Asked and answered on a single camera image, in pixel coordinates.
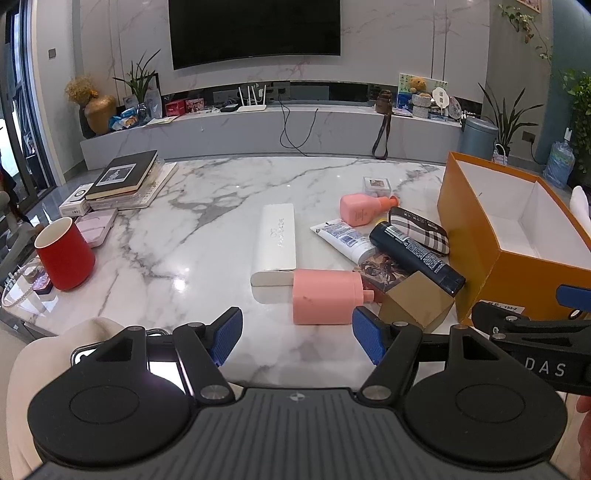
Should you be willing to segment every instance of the open shoe box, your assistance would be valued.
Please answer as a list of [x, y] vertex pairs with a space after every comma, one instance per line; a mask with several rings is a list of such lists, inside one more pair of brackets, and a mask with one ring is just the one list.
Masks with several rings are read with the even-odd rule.
[[541, 178], [450, 152], [437, 209], [450, 265], [466, 277], [457, 316], [479, 300], [534, 320], [566, 318], [560, 285], [591, 288], [591, 238]]

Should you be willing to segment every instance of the trash can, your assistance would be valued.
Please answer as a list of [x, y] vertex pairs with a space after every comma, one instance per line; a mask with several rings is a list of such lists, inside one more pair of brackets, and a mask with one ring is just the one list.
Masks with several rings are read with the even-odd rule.
[[487, 120], [469, 116], [460, 140], [460, 153], [492, 160], [499, 129]]

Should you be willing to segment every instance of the pink bottle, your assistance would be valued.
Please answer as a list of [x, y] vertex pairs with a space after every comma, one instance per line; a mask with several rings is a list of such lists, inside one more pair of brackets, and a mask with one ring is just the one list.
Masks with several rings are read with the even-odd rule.
[[340, 217], [350, 226], [367, 225], [377, 214], [398, 205], [395, 196], [376, 198], [364, 193], [353, 193], [340, 198]]
[[345, 270], [294, 271], [293, 319], [297, 325], [347, 325], [355, 307], [373, 301], [361, 275]]

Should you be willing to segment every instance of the crosshair logo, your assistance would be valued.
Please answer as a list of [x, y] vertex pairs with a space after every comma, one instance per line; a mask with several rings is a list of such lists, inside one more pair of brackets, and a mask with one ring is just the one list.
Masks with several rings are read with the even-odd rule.
[[290, 400], [293, 400], [295, 402], [299, 402], [299, 401], [305, 400], [306, 396], [303, 393], [295, 392], [295, 393], [292, 393], [289, 396], [289, 398], [290, 398]]

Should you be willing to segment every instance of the gold vase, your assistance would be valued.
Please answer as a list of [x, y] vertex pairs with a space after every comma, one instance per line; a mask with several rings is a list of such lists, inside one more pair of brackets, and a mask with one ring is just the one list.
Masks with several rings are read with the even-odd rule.
[[84, 108], [84, 115], [92, 131], [104, 135], [109, 131], [109, 118], [117, 113], [117, 101], [112, 95], [93, 98]]

